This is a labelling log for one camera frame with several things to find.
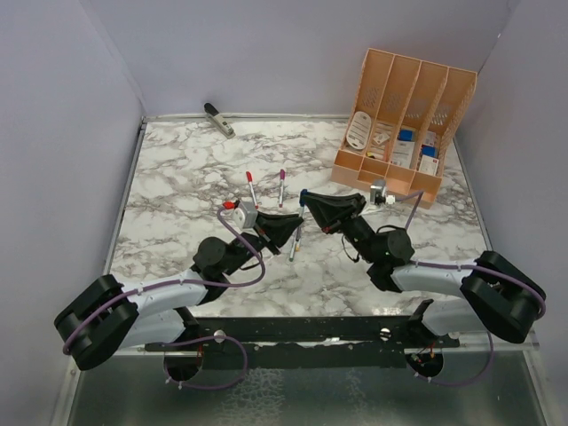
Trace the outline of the white pen blue ink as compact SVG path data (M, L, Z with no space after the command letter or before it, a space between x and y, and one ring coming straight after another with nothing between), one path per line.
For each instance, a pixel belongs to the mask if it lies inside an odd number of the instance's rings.
M298 196L298 203L299 203L299 206L300 206L300 207L299 207L299 210L298 210L298 214L299 214L299 217L300 217L300 218L304 218L305 203L304 203L304 205L301 205L301 204L300 204L300 201L299 201L299 198L300 198L300 194L299 194L299 196Z

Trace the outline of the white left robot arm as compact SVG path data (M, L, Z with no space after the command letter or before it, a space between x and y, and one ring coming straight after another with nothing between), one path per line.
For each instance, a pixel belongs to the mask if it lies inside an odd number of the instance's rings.
M251 259L256 259L264 277L263 249L277 256L303 223L299 214L266 214L230 202L217 211L217 218L233 240L203 240L189 269L159 280L127 283L112 274L94 280L54 320L63 353L85 371L122 347L166 339L177 350L190 348L195 327L183 319L166 327L163 314L217 300L234 286L228 276Z

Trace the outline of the white pen red ink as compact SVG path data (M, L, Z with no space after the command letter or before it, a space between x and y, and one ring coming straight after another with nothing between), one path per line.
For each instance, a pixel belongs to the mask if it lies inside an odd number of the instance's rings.
M258 201L257 201L256 192L255 192L255 188L254 188L254 180L251 183L248 182L248 188L249 188L250 196L251 196L252 202L254 204L254 207L255 207L255 209L258 209L259 204L258 204Z

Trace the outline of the white pen purple ink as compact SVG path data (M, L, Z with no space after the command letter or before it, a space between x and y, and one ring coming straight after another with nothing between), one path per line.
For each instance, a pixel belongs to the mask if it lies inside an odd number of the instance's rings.
M279 180L279 192L278 192L278 206L279 206L279 208L283 207L284 191L285 191L285 179L283 181Z

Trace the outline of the white pen green ink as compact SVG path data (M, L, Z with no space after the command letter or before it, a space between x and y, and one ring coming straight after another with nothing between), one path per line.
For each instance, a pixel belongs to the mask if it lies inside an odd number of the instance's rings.
M292 243L292 246L291 246L291 248L290 248L289 255L288 255L288 261L289 261L289 262L293 262L293 261L294 261L296 252L297 252L297 250L298 250L298 245L299 245L298 239L297 239L297 238L294 238L294 241L293 241L293 243Z

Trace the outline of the blue pen cap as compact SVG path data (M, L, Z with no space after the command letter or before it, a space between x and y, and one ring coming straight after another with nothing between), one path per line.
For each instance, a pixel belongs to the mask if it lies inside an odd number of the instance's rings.
M300 198L299 198L299 201L300 201L300 204L301 204L301 205L304 205L304 203L305 203L304 198L305 198L305 195L306 195L307 193L308 193L308 190L307 190L307 189L303 189L303 190L301 191L301 193L300 193Z

